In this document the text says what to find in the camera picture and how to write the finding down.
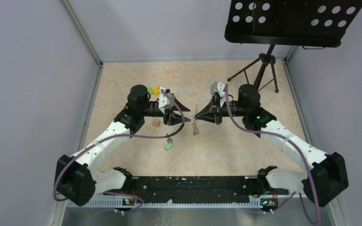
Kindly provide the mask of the green key tag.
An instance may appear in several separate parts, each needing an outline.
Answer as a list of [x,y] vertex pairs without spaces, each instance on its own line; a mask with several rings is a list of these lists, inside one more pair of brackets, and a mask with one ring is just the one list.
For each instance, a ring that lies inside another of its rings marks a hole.
[[172,147],[173,147],[173,143],[172,143],[172,142],[167,143],[167,145],[164,147],[164,150],[165,150],[165,151],[169,151]]

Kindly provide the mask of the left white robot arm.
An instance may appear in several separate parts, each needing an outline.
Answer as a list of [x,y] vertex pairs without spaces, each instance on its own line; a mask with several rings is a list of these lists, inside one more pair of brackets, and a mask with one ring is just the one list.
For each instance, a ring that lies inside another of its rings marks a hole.
[[85,148],[71,156],[62,155],[56,166],[53,198],[57,202],[70,200],[78,206],[85,205],[93,196],[116,190],[128,194],[132,181],[125,171],[111,169],[97,173],[97,167],[122,143],[133,137],[157,139],[157,136],[139,135],[137,132],[146,117],[163,118],[165,125],[180,127],[173,133],[160,136],[167,139],[177,135],[190,119],[184,113],[190,109],[181,104],[169,89],[159,88],[159,98],[152,101],[148,88],[134,85],[127,96],[125,107],[109,126]]

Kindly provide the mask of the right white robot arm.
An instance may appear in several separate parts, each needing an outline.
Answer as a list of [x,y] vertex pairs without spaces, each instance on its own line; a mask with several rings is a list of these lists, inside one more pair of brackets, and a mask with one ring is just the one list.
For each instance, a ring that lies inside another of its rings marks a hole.
[[349,187],[346,162],[337,152],[326,153],[288,130],[260,103],[261,96],[253,85],[239,87],[237,100],[230,100],[228,85],[214,82],[212,98],[195,118],[220,125],[229,117],[234,125],[278,148],[296,163],[301,172],[269,166],[258,171],[257,187],[263,194],[285,189],[305,194],[309,200],[324,207]]

